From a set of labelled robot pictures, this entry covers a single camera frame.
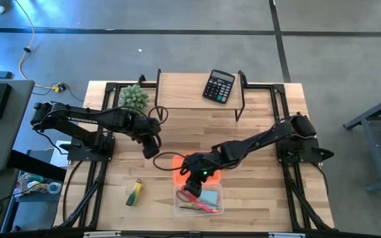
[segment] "green succulent plant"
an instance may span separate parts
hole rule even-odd
[[[120,106],[130,106],[144,111],[148,101],[148,94],[139,85],[129,85],[120,92]]]

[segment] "yellow item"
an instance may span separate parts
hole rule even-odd
[[[136,202],[138,202],[138,199],[140,197],[142,189],[144,189],[144,186],[143,186],[140,178],[138,178],[136,183],[135,183],[135,186],[133,187],[132,193],[129,195],[129,198],[126,201],[127,206],[135,206],[136,205]]]

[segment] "floor tile line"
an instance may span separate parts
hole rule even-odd
[[[31,28],[2,28],[0,33],[32,33]],[[80,29],[35,27],[37,34],[170,34],[170,35],[238,35],[272,36],[273,30],[138,30],[138,29]]]
[[[333,31],[289,31],[283,30],[283,36],[330,36],[330,37],[381,37],[381,32],[333,32]]]
[[[290,83],[291,81],[290,81],[288,62],[286,60],[286,54],[284,53],[282,33],[280,31],[280,24],[278,22],[275,0],[269,0],[269,3],[270,3],[271,18],[273,20],[273,26],[275,28],[278,59],[280,61],[280,68],[282,69],[283,81],[285,83]]]

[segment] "wooden table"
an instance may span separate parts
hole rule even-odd
[[[89,82],[85,107],[101,109],[105,83]],[[290,114],[307,114],[302,85],[287,83],[285,89]],[[148,89],[148,93],[153,104],[155,89]],[[163,140],[161,152],[207,150],[211,145],[245,139],[269,129],[274,123],[270,93],[246,89],[245,99],[245,111],[239,122],[235,122],[234,115],[228,110],[170,109],[160,133]],[[96,130],[94,125],[81,126]],[[225,206],[222,215],[176,218],[173,215],[172,172],[156,169],[152,160],[144,159],[142,146],[129,137],[115,136],[116,148],[113,160],[108,164],[98,230],[291,231],[282,168],[276,161],[273,145],[249,154],[238,168],[222,171]],[[171,157],[160,157],[157,162],[160,166],[170,167]],[[73,166],[69,166],[65,181]],[[89,162],[83,162],[72,178],[67,195],[67,214],[83,197],[88,169]],[[308,201],[324,222],[333,227],[321,173],[311,164],[301,164],[301,172]],[[144,191],[138,205],[129,207],[125,205],[126,199],[137,178],[142,179]],[[62,222],[62,200],[54,225]],[[303,224],[299,203],[295,206],[299,222]],[[88,219],[92,211],[93,205],[89,206]]]

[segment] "shelf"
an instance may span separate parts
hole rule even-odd
[[[243,108],[241,79],[234,74],[230,97],[226,104],[208,100],[202,96],[209,73],[160,73],[158,81],[157,105],[180,109],[230,109]]]

